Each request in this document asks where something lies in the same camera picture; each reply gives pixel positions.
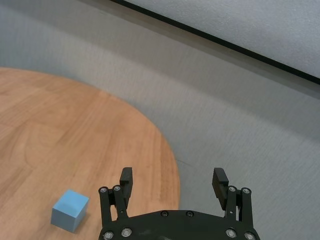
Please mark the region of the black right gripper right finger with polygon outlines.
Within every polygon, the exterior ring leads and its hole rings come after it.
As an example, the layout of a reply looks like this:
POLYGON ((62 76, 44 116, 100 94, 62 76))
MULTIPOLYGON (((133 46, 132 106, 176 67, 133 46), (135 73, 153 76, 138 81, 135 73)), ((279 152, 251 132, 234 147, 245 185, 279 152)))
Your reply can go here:
POLYGON ((249 188, 237 189, 229 185, 227 175, 220 167, 215 167, 213 170, 212 187, 226 219, 237 221, 236 210, 238 210, 239 222, 253 223, 252 191, 249 188))

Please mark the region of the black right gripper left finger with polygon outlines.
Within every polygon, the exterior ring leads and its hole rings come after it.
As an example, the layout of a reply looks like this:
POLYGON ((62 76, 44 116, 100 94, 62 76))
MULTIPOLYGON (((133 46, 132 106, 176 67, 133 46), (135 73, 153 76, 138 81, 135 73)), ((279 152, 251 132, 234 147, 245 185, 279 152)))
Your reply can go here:
POLYGON ((122 169, 119 184, 108 188, 102 186, 98 189, 102 224, 109 224, 112 220, 111 206, 117 213, 117 220, 127 219, 127 208, 133 188, 133 170, 131 167, 122 169))

